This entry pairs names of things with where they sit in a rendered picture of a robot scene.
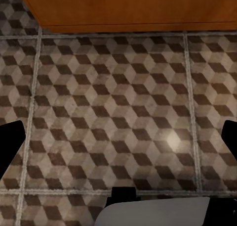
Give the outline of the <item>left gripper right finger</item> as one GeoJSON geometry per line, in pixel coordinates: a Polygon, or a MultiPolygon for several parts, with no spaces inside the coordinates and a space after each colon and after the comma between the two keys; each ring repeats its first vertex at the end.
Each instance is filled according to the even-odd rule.
{"type": "Polygon", "coordinates": [[[221,137],[237,160],[237,122],[226,120],[221,137]]]}

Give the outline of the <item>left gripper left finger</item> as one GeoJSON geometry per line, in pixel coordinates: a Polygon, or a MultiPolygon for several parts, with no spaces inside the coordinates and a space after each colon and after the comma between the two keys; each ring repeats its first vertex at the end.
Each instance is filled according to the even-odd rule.
{"type": "Polygon", "coordinates": [[[25,139],[21,120],[0,126],[0,180],[25,139]]]}

